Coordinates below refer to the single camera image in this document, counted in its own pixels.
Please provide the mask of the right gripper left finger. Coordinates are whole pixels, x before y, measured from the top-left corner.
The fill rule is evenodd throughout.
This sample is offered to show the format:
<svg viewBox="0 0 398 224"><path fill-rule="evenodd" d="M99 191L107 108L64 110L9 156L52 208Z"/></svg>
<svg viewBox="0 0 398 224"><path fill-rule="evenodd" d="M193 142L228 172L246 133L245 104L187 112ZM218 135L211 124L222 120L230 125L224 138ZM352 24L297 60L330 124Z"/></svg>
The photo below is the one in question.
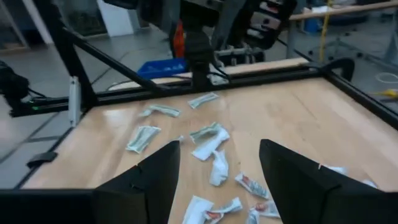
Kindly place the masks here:
<svg viewBox="0 0 398 224"><path fill-rule="evenodd" d="M96 223L167 223L180 168L180 142L171 141L95 189Z"/></svg>

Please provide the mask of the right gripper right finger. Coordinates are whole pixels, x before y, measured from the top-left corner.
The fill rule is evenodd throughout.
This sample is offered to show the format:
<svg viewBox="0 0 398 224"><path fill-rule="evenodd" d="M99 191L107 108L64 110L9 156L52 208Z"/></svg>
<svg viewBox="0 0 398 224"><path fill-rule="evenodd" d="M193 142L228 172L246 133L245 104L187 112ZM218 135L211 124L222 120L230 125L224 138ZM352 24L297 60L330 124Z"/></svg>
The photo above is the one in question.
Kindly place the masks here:
<svg viewBox="0 0 398 224"><path fill-rule="evenodd" d="M389 194L270 139L260 142L264 178L284 223L388 223Z"/></svg>

